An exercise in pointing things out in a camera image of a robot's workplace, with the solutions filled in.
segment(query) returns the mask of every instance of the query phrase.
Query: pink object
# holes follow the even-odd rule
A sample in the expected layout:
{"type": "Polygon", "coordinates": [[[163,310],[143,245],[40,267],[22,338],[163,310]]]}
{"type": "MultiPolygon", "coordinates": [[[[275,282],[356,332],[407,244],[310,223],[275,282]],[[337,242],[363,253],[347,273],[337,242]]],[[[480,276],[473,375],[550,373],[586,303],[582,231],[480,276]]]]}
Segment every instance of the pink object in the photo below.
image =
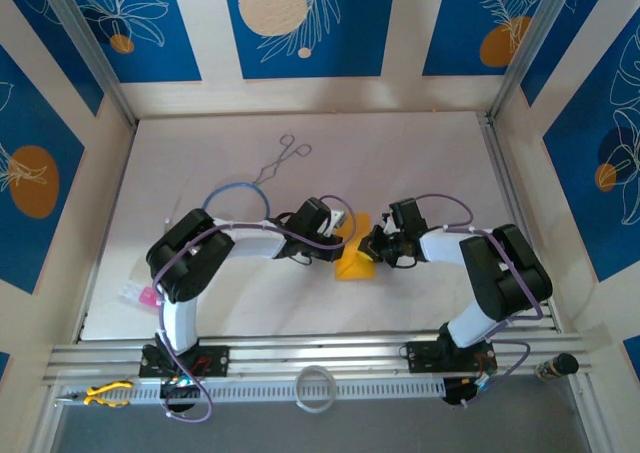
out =
{"type": "Polygon", "coordinates": [[[142,290],[142,293],[140,293],[140,297],[138,298],[138,301],[143,305],[147,305],[156,309],[158,308],[157,300],[158,295],[150,286],[146,286],[144,290],[142,290]]]}

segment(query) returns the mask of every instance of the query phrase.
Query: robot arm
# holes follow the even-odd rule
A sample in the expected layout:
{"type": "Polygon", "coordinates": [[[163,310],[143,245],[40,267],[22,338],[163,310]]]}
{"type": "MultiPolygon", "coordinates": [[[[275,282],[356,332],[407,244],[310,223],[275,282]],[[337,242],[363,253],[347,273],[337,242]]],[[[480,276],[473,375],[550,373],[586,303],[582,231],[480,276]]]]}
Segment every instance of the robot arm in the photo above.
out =
{"type": "Polygon", "coordinates": [[[314,248],[282,233],[264,227],[279,227],[322,245],[336,246],[342,238],[333,234],[346,219],[341,211],[332,211],[316,198],[308,199],[302,207],[280,220],[265,220],[253,229],[233,229],[230,222],[211,218],[204,210],[195,209],[169,230],[147,254],[151,275],[172,260],[185,245],[214,226],[229,225],[191,247],[162,276],[161,288],[165,306],[162,314],[167,338],[177,355],[197,344],[196,306],[198,296],[213,279],[222,263],[231,258],[287,258],[300,254],[324,261],[342,256],[344,248],[323,250],[314,248]]]}
{"type": "MultiPolygon", "coordinates": [[[[500,322],[531,308],[513,273],[487,238],[451,233],[442,227],[428,228],[413,198],[389,206],[391,213],[383,215],[383,225],[374,227],[362,240],[362,254],[391,267],[398,267],[398,259],[407,256],[415,263],[445,261],[467,269],[474,300],[462,314],[443,325],[440,342],[450,341],[453,345],[443,345],[441,349],[466,349],[481,343],[500,322]]],[[[552,293],[549,276],[520,230],[515,225],[504,225],[491,233],[536,300],[548,299],[552,293]]]]}

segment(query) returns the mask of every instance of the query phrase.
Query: cable organizer rail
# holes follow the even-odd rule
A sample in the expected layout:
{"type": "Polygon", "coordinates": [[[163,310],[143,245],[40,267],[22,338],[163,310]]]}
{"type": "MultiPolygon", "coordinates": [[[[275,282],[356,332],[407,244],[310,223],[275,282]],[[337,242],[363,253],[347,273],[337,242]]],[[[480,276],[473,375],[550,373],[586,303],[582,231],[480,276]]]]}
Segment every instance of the cable organizer rail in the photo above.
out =
{"type": "MultiPolygon", "coordinates": [[[[445,396],[442,378],[338,380],[336,383],[336,400],[442,398],[445,396]]],[[[205,382],[205,386],[216,403],[295,402],[295,387],[291,381],[243,381],[217,384],[205,382]]],[[[86,389],[87,386],[73,386],[67,388],[67,392],[80,392],[86,389]]],[[[127,390],[112,390],[100,397],[109,401],[129,400],[132,405],[157,404],[161,401],[159,392],[157,384],[142,384],[127,390]]],[[[300,397],[303,401],[326,401],[329,399],[329,393],[329,386],[323,380],[305,380],[300,386],[300,397]]],[[[197,392],[194,392],[190,397],[174,399],[171,403],[204,402],[203,398],[196,396],[197,392]]]]}

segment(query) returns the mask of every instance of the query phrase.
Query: blue cable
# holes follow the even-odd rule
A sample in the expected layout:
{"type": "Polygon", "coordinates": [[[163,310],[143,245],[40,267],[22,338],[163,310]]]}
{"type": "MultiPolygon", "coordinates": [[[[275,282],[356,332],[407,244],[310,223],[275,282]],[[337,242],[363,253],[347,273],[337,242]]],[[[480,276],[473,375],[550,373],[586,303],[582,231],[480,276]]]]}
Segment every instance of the blue cable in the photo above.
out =
{"type": "Polygon", "coordinates": [[[269,205],[269,199],[267,198],[267,195],[265,195],[264,191],[262,191],[259,187],[257,187],[253,183],[248,183],[246,181],[229,183],[228,185],[224,185],[216,190],[213,190],[211,193],[209,193],[209,196],[207,196],[207,198],[204,200],[204,203],[202,204],[202,209],[206,210],[207,207],[209,206],[209,203],[211,202],[211,200],[213,200],[213,198],[216,195],[219,195],[224,191],[231,190],[233,188],[240,188],[240,187],[251,188],[252,190],[254,190],[256,193],[260,195],[260,198],[262,198],[262,201],[264,202],[264,209],[265,209],[264,219],[268,220],[269,217],[271,216],[271,206],[269,205]]]}

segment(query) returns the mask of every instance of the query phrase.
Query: orange circle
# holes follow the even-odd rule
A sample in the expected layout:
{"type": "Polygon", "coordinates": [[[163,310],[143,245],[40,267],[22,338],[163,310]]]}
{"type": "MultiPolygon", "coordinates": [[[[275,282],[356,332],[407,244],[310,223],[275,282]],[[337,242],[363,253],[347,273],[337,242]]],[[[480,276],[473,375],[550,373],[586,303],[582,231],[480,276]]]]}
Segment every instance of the orange circle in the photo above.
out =
{"type": "Polygon", "coordinates": [[[128,36],[120,34],[113,35],[109,39],[109,44],[111,45],[111,48],[123,55],[127,55],[133,51],[133,41],[131,41],[131,38],[128,36]]]}
{"type": "Polygon", "coordinates": [[[9,172],[14,179],[9,181],[9,188],[13,202],[31,218],[46,218],[56,206],[60,189],[55,160],[39,146],[23,146],[16,150],[11,160],[9,172]]]}
{"type": "Polygon", "coordinates": [[[603,163],[596,170],[596,186],[600,190],[611,191],[616,186],[616,169],[609,163],[603,163]]]}
{"type": "Polygon", "coordinates": [[[529,28],[531,18],[518,16],[509,23],[495,27],[482,40],[480,46],[480,60],[487,66],[494,68],[507,66],[511,63],[520,41],[529,28]]]}

